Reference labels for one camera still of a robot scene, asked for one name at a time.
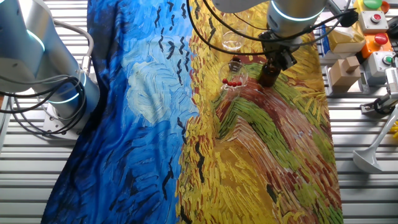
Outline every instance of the red button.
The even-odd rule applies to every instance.
[[[372,22],[379,23],[381,21],[381,16],[379,14],[375,14],[371,18]]]
[[[377,45],[384,45],[388,42],[388,37],[386,34],[376,34],[374,36],[374,42]]]
[[[373,18],[374,18],[375,20],[381,20],[381,16],[380,16],[379,14],[373,15]]]

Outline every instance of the black cable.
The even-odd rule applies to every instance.
[[[211,44],[210,42],[208,42],[204,37],[202,37],[202,35],[199,33],[198,28],[196,27],[195,23],[193,22],[192,15],[191,15],[191,9],[190,9],[189,0],[187,0],[187,11],[188,11],[188,17],[189,17],[189,20],[190,20],[190,22],[191,22],[191,24],[192,24],[193,30],[197,33],[197,35],[199,36],[199,38],[201,39],[201,41],[203,41],[203,42],[204,42],[206,45],[208,45],[209,47],[211,47],[211,48],[213,48],[213,49],[216,49],[216,50],[218,50],[218,51],[220,51],[220,52],[223,52],[223,53],[226,53],[226,54],[231,54],[231,55],[245,55],[245,56],[250,56],[250,55],[252,55],[252,56],[255,56],[255,55],[264,55],[264,54],[265,54],[265,52],[259,52],[259,53],[231,52],[231,51],[224,50],[224,49],[221,49],[221,48],[219,48],[219,47],[216,47],[216,46],[212,45],[212,44]]]
[[[65,79],[63,82],[61,82],[61,84],[57,85],[55,88],[52,88],[51,93],[48,94],[48,95],[44,98],[44,100],[42,100],[41,102],[37,103],[37,104],[34,105],[34,106],[31,106],[30,108],[25,108],[25,109],[18,110],[18,111],[0,110],[0,113],[14,114],[14,113],[23,113],[23,112],[26,112],[26,111],[30,111],[30,110],[36,109],[36,108],[40,107],[42,104],[44,104],[48,99],[50,99],[51,96],[54,95],[54,93],[55,93],[59,88],[61,88],[62,85],[66,84],[66,83],[68,83],[68,82],[72,82],[72,80],[75,80],[76,82],[78,81],[78,79],[77,79],[76,77],[70,77],[70,78]]]
[[[392,60],[391,60],[391,66],[393,67],[393,68],[396,68],[397,67],[397,65],[396,65],[396,58],[398,57],[398,54],[395,54],[393,57],[392,57]]]
[[[245,24],[247,24],[247,25],[249,25],[249,26],[251,26],[251,27],[253,27],[253,28],[255,28],[255,29],[259,29],[259,30],[270,30],[270,29],[266,29],[266,28],[256,27],[255,25],[250,24],[248,21],[245,21],[244,19],[240,18],[240,17],[239,17],[238,15],[236,15],[235,13],[234,13],[234,16],[235,16],[236,18],[238,18],[240,21],[244,22]]]
[[[13,93],[6,93],[6,92],[3,92],[3,91],[0,91],[0,94],[3,94],[4,96],[18,97],[18,98],[32,98],[32,97],[36,97],[36,96],[42,96],[42,95],[44,95],[44,94],[50,93],[51,91],[53,91],[54,89],[56,89],[58,86],[62,86],[62,85],[65,83],[65,80],[71,80],[72,78],[75,78],[75,77],[68,77],[68,78],[66,78],[66,79],[64,79],[64,80],[60,80],[60,81],[63,81],[63,82],[61,82],[61,83],[58,84],[57,86],[55,86],[55,87],[53,87],[53,88],[50,88],[50,89],[48,89],[48,90],[45,90],[45,91],[43,91],[43,92],[35,93],[35,94],[30,94],[30,95],[18,95],[18,94],[13,94]]]
[[[251,26],[251,27],[253,27],[253,28],[255,28],[255,29],[259,29],[259,30],[270,30],[270,29],[266,29],[266,28],[256,27],[255,25],[251,24],[250,22],[245,21],[244,19],[240,18],[238,15],[236,15],[236,13],[234,13],[234,16],[235,16],[236,18],[238,18],[240,21],[244,22],[245,24],[247,24],[247,25],[249,25],[249,26]]]
[[[296,37],[300,37],[300,36],[303,35],[303,34],[307,34],[307,33],[309,33],[309,32],[312,32],[315,28],[320,27],[320,26],[326,24],[327,22],[332,21],[333,19],[339,18],[339,17],[341,17],[341,16],[343,16],[343,15],[346,15],[346,14],[348,14],[348,13],[351,13],[352,10],[355,10],[355,9],[347,9],[345,12],[343,12],[343,13],[341,13],[341,14],[338,14],[338,15],[335,15],[335,16],[333,16],[333,17],[331,17],[331,18],[329,18],[329,19],[327,19],[327,20],[325,20],[325,21],[323,21],[323,22],[321,22],[321,23],[319,23],[319,24],[317,24],[317,25],[315,25],[315,26],[309,27],[308,29],[305,29],[305,30],[303,30],[303,31],[301,31],[301,32],[299,32],[299,33],[297,33],[297,34],[294,34],[294,35],[291,35],[291,36],[288,36],[288,37],[282,37],[282,38],[279,38],[279,39],[269,39],[269,40],[267,40],[267,39],[260,39],[260,38],[252,37],[252,36],[243,34],[243,33],[239,32],[239,31],[235,30],[234,28],[232,28],[230,25],[228,25],[227,23],[225,23],[222,19],[220,19],[220,18],[216,15],[216,13],[211,9],[210,5],[207,3],[207,0],[203,0],[203,3],[205,3],[205,6],[206,6],[207,9],[210,11],[210,13],[213,15],[213,17],[216,18],[216,20],[217,20],[218,22],[220,22],[221,24],[223,24],[223,25],[224,25],[225,27],[227,27],[229,30],[231,30],[231,31],[234,32],[235,34],[238,34],[238,35],[240,35],[240,36],[242,36],[242,37],[245,37],[245,38],[247,38],[247,39],[255,40],[255,41],[260,41],[260,42],[282,42],[282,41],[285,41],[285,40],[291,40],[291,39],[294,39],[294,38],[296,38]]]
[[[74,117],[74,118],[71,119],[71,120],[69,121],[69,123],[67,123],[64,127],[60,128],[60,129],[58,129],[58,130],[56,130],[56,131],[45,131],[45,130],[43,130],[43,129],[40,129],[39,127],[37,127],[37,126],[35,126],[34,124],[32,124],[32,123],[25,117],[25,115],[24,115],[23,113],[21,113],[21,116],[23,117],[23,119],[24,119],[26,122],[28,122],[33,128],[35,128],[36,130],[38,130],[38,131],[40,131],[40,132],[30,130],[29,128],[27,128],[26,126],[24,126],[24,125],[22,124],[21,121],[19,121],[19,119],[18,119],[18,117],[16,116],[15,113],[12,114],[12,115],[14,116],[14,119],[17,121],[17,123],[18,123],[19,125],[21,125],[26,131],[28,131],[28,132],[30,132],[30,133],[33,133],[33,134],[43,134],[43,135],[51,135],[51,134],[60,134],[60,133],[64,133],[64,132],[66,132],[66,131],[71,130],[74,126],[76,126],[76,125],[79,123],[79,121],[82,119],[82,117],[84,116],[84,113],[85,113],[85,109],[86,109],[86,108],[85,108],[85,107],[86,107],[86,93],[85,93],[84,86],[83,86],[82,84],[80,84],[80,89],[77,88],[76,90],[77,90],[77,92],[79,93],[79,95],[81,96],[81,97],[79,98],[79,102],[80,102],[81,106],[80,106],[79,108],[77,108],[76,111],[75,111],[74,113],[77,113],[77,110],[78,110],[78,111],[80,111],[80,114],[81,114],[81,115],[80,115],[80,117],[79,117],[77,120],[76,120],[76,117],[77,117],[77,116]],[[18,110],[21,110],[21,107],[19,106],[19,102],[18,102],[17,98],[15,98],[15,101],[16,101],[17,109],[18,109]]]

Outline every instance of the emergency stop button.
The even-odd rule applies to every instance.
[[[388,37],[386,34],[376,34],[374,36],[374,43],[378,46],[388,43]]]

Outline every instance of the small glass cup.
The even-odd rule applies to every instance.
[[[249,14],[245,11],[236,13],[236,15],[245,21],[249,20]],[[238,19],[233,13],[225,13],[222,20],[230,25],[233,29],[243,34],[246,34],[248,31],[248,25],[242,20]],[[221,41],[224,48],[227,50],[239,50],[243,46],[244,40],[244,37],[235,34],[229,28],[223,26],[223,38]]]
[[[221,66],[218,78],[223,84],[220,95],[226,100],[233,101],[239,97],[243,87],[248,84],[248,71],[242,63],[232,60]]]

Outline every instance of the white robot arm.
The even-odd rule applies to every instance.
[[[56,33],[50,9],[43,0],[0,0],[1,92],[15,93],[29,88],[37,93],[46,92],[66,78],[78,80],[85,92],[86,106],[73,127],[82,129],[100,97],[98,86],[86,74],[90,54],[83,57],[80,67]],[[51,95],[43,94],[50,96],[49,103],[57,110],[58,117],[70,118],[77,113],[83,95],[75,89],[78,85],[65,83]]]

